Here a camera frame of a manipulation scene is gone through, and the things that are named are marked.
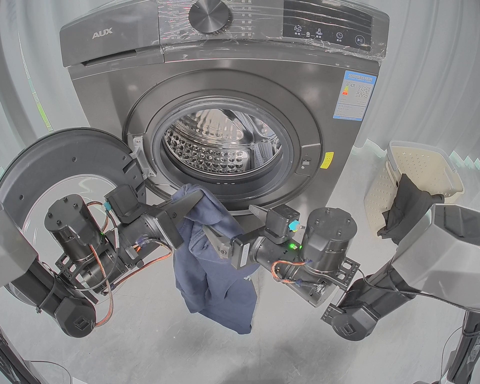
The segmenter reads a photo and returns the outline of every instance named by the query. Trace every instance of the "white laundry basket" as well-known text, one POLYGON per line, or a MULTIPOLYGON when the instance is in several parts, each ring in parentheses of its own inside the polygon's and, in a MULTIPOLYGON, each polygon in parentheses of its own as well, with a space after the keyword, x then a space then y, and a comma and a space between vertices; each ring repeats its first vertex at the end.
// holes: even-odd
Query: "white laundry basket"
POLYGON ((403 173, 422 191, 444 195, 447 204, 453 203, 464 192, 455 166, 442 149, 392 141, 387 148, 384 166, 364 200, 365 212, 375 236, 385 226, 382 213, 392 207, 403 173))

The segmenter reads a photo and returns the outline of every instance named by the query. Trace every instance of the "door hinge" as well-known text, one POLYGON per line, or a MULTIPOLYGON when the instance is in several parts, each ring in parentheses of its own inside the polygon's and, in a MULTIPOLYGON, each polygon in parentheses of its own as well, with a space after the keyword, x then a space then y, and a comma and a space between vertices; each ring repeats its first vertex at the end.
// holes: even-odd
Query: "door hinge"
POLYGON ((149 177, 155 177, 156 173, 150 167, 148 160, 145 156, 144 151, 144 138, 142 136, 137 136, 133 138, 133 152, 130 156, 134 159, 137 159, 140 168, 142 169, 142 176, 145 179, 149 177))

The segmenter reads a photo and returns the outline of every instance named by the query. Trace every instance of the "play/pause button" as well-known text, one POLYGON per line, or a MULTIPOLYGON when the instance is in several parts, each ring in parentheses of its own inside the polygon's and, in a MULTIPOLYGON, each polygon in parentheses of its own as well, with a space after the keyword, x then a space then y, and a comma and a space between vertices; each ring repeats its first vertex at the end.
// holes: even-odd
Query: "play/pause button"
POLYGON ((356 35, 355 36, 355 43, 357 45, 363 45, 363 44, 365 44, 365 38, 362 35, 356 35))

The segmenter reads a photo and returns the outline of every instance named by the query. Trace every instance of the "control panel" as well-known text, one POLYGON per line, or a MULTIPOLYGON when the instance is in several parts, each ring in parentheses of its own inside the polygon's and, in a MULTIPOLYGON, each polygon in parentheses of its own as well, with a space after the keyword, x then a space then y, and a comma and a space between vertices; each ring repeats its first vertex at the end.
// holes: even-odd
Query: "control panel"
POLYGON ((388 34, 386 14, 348 0, 160 0, 158 4, 161 45, 207 39, 316 40, 376 54, 386 46, 388 34), (384 42, 377 41, 383 47, 372 50, 375 22, 384 42))
POLYGON ((321 40, 370 51, 372 16, 326 1, 285 0, 282 36, 321 40))

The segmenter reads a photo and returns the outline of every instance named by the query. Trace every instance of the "energy label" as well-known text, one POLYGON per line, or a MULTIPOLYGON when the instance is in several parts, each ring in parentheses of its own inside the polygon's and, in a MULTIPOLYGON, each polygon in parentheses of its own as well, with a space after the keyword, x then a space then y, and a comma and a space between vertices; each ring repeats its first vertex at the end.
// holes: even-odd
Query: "energy label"
POLYGON ((334 119, 362 121, 377 76, 345 71, 334 119))

